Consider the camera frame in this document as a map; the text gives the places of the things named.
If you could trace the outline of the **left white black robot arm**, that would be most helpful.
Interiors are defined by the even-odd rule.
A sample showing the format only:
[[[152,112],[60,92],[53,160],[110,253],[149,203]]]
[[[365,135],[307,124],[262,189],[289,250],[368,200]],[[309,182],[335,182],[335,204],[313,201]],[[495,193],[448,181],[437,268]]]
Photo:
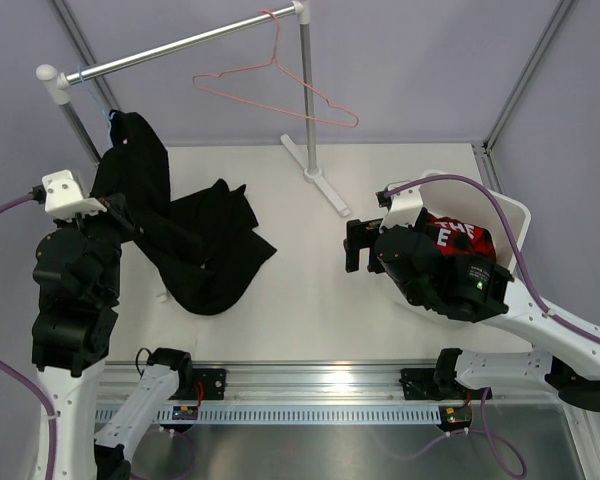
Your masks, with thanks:
[[[56,229],[36,249],[39,313],[32,362],[43,393],[38,459],[48,479],[129,479],[162,405],[195,385],[189,353],[158,348],[138,386],[95,428],[100,377],[118,319],[122,246],[141,235],[123,195],[51,206]]]

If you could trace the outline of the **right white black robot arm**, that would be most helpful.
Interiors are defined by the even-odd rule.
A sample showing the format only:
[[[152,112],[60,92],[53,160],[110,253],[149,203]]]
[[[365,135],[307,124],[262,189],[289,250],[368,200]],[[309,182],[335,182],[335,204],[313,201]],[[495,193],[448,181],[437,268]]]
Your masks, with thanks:
[[[368,270],[387,275],[409,305],[450,321],[504,330],[532,348],[514,354],[445,348],[431,373],[410,375],[403,384],[433,400],[463,400],[499,388],[546,391],[600,413],[600,327],[534,299],[488,256],[466,249],[445,252],[422,227],[349,221],[346,271],[359,269],[366,249]]]

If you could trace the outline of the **red black plaid shirt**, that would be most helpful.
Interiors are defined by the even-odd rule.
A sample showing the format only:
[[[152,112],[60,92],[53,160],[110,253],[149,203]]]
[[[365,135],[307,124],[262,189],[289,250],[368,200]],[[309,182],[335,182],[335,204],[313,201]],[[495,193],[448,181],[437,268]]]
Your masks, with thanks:
[[[450,217],[427,213],[423,232],[445,256],[478,255],[496,262],[495,245],[489,230]]]

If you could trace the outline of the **pink clothes hanger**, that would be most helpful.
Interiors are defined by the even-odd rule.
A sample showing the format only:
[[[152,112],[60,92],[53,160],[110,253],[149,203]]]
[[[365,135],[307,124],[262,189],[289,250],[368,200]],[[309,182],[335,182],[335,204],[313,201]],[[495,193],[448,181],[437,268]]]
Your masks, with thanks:
[[[258,61],[209,73],[198,73],[191,79],[197,90],[250,107],[294,117],[308,123],[354,129],[359,116],[350,108],[334,101],[314,84],[313,52],[308,5],[294,2],[292,14],[299,18],[300,66],[294,70],[284,62],[281,11],[260,9],[258,16],[271,25],[271,45]]]

